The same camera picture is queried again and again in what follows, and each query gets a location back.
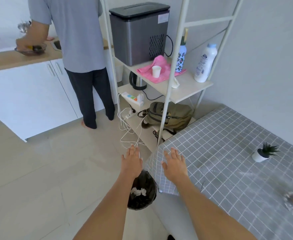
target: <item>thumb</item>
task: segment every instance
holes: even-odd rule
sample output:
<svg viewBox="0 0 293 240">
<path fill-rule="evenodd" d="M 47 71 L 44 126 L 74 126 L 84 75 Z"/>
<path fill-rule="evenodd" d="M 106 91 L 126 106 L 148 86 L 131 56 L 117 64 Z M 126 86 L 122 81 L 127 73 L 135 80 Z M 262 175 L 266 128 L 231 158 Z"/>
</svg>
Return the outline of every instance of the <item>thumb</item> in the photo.
<svg viewBox="0 0 293 240">
<path fill-rule="evenodd" d="M 166 162 L 161 161 L 161 164 L 162 164 L 163 170 L 166 171 L 168 169 L 168 165 L 166 164 Z"/>
</svg>

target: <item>hand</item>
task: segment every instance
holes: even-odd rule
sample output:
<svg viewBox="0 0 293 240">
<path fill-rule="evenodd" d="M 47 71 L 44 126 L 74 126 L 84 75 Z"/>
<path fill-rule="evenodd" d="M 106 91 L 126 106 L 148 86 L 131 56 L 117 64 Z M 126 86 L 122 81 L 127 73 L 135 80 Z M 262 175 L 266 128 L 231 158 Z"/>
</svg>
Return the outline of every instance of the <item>hand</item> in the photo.
<svg viewBox="0 0 293 240">
<path fill-rule="evenodd" d="M 181 180 L 188 176 L 188 169 L 186 165 L 186 160 L 184 156 L 179 155 L 179 152 L 175 148 L 171 148 L 171 156 L 167 151 L 164 151 L 164 155 L 167 159 L 167 163 L 164 161 L 161 162 L 164 175 L 168 180 L 173 182 L 175 185 Z"/>
<path fill-rule="evenodd" d="M 121 173 L 123 175 L 129 176 L 133 180 L 140 175 L 143 161 L 139 156 L 140 150 L 134 145 L 131 145 L 125 157 L 122 155 Z"/>
<path fill-rule="evenodd" d="M 23 38 L 16 40 L 16 50 L 20 52 L 32 51 L 32 46 L 28 45 L 26 40 Z"/>
</svg>

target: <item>shelf rack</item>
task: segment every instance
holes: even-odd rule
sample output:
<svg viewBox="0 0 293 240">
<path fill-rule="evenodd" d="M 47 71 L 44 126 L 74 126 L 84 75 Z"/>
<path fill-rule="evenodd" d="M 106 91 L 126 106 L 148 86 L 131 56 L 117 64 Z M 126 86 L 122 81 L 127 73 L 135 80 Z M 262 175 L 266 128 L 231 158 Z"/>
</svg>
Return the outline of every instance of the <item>shelf rack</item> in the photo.
<svg viewBox="0 0 293 240">
<path fill-rule="evenodd" d="M 153 130 L 156 130 L 156 131 L 160 130 L 159 140 L 158 140 L 157 146 L 160 145 L 160 143 L 162 141 L 161 138 L 164 138 L 166 140 L 171 136 L 171 134 L 169 134 L 168 132 L 163 130 L 164 123 L 165 123 L 165 115 L 168 110 L 169 102 L 172 101 L 173 103 L 179 103 L 182 100 L 187 99 L 190 96 L 200 92 L 200 97 L 199 97 L 197 104 L 196 104 L 196 107 L 194 109 L 194 111 L 196 111 L 196 109 L 199 107 L 199 105 L 201 103 L 201 100 L 205 94 L 206 89 L 213 85 L 213 83 L 211 82 L 212 74 L 216 68 L 218 60 L 221 56 L 221 52 L 226 44 L 227 38 L 228 38 L 228 36 L 231 32 L 231 29 L 233 27 L 234 20 L 236 19 L 237 15 L 240 11 L 240 8 L 242 6 L 243 1 L 244 0 L 237 1 L 237 4 L 234 8 L 232 16 L 213 18 L 213 19 L 205 19 L 205 20 L 199 20 L 199 21 L 194 21 L 194 22 L 185 22 L 190 0 L 182 0 L 180 17 L 179 17 L 179 22 L 178 22 L 177 32 L 176 32 L 176 42 L 174 45 L 173 56 L 172 56 L 172 61 L 171 61 L 171 71 L 170 71 L 169 80 L 163 81 L 161 83 L 153 83 L 153 82 L 149 81 L 148 79 L 141 77 L 141 75 L 137 72 L 137 69 L 142 68 L 147 65 L 150 65 L 152 63 L 152 61 L 146 62 L 143 64 L 139 64 L 139 65 L 134 65 L 134 66 L 127 66 L 123 63 L 130 71 L 135 73 L 137 76 L 141 77 L 150 86 L 152 86 L 158 92 L 160 92 L 161 94 L 163 94 L 165 96 L 163 116 L 162 116 L 162 121 L 161 121 L 160 127 L 149 128 L 149 129 L 146 129 L 142 132 L 141 131 L 137 132 L 136 127 L 139 125 L 141 118 L 134 116 L 134 117 L 131 117 L 130 119 L 127 120 L 127 123 L 130 125 L 130 127 L 134 130 L 135 133 L 137 133 L 139 135 L 141 132 L 140 138 L 147 145 L 147 147 L 151 150 L 151 152 L 153 152 L 156 149 L 156 146 L 155 146 L 156 142 L 154 142 L 155 138 L 154 138 L 154 135 L 152 134 Z M 106 27 L 106 34 L 107 34 L 109 53 L 110 53 L 110 59 L 111 59 L 111 64 L 112 64 L 113 78 L 114 78 L 115 86 L 116 86 L 115 89 L 118 93 L 127 92 L 133 96 L 137 96 L 139 94 L 139 92 L 134 90 L 130 85 L 124 85 L 119 88 L 117 87 L 117 78 L 116 78 L 116 72 L 115 72 L 115 66 L 114 66 L 114 59 L 117 59 L 117 58 L 113 55 L 113 52 L 112 52 L 112 43 L 111 43 L 111 35 L 110 35 L 111 31 L 109 29 L 109 27 L 111 26 L 110 17 L 109 17 L 109 7 L 108 7 L 108 3 L 106 0 L 101 0 L 101 4 L 102 4 L 103 15 L 104 15 L 104 20 L 105 20 L 104 23 L 105 23 L 105 27 Z M 172 88 L 172 84 L 174 81 L 174 73 L 175 73 L 176 63 L 177 63 L 178 56 L 179 56 L 180 40 L 182 39 L 184 28 L 206 25 L 206 24 L 213 24 L 213 23 L 218 23 L 218 22 L 225 22 L 225 21 L 229 21 L 228 27 L 224 33 L 222 42 L 221 42 L 220 47 L 218 49 L 216 58 L 213 62 L 211 72 L 209 74 L 207 81 L 204 83 L 198 83 L 193 79 L 193 74 L 191 74 L 190 72 L 187 71 L 184 74 L 176 77 L 176 79 L 180 83 L 180 86 L 178 88 Z M 149 108 L 149 106 L 152 102 L 155 102 L 155 101 L 150 101 L 147 98 L 145 98 L 143 107 L 135 108 L 134 104 L 131 104 L 131 106 L 133 106 L 133 108 L 136 109 L 137 111 L 141 111 L 143 109 Z"/>
</svg>

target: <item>black pants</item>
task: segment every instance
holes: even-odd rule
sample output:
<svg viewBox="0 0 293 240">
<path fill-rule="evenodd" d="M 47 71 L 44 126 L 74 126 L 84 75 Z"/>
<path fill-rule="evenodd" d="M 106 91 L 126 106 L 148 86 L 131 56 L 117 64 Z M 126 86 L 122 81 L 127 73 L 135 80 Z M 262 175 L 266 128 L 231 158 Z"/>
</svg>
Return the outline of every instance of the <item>black pants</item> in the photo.
<svg viewBox="0 0 293 240">
<path fill-rule="evenodd" d="M 93 101 L 93 87 L 100 96 L 105 107 L 105 114 L 112 120 L 114 118 L 115 107 L 112 100 L 110 82 L 107 69 L 95 70 L 86 73 L 70 72 L 65 69 L 75 94 L 79 101 L 83 121 L 89 128 L 96 129 L 96 114 Z"/>
</svg>

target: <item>tile floor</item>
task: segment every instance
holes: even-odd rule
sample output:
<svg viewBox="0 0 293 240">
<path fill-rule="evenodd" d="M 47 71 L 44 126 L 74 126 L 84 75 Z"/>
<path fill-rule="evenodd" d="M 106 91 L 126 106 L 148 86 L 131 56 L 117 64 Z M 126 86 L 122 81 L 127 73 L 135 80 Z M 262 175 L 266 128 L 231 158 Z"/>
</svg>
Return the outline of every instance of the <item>tile floor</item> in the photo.
<svg viewBox="0 0 293 240">
<path fill-rule="evenodd" d="M 25 143 L 0 122 L 0 240 L 74 237 L 115 182 L 125 152 L 119 120 L 102 110 L 97 124 L 87 130 L 73 121 Z M 145 160 L 150 154 L 141 146 Z M 124 240 L 167 236 L 150 207 L 127 211 Z"/>
</svg>

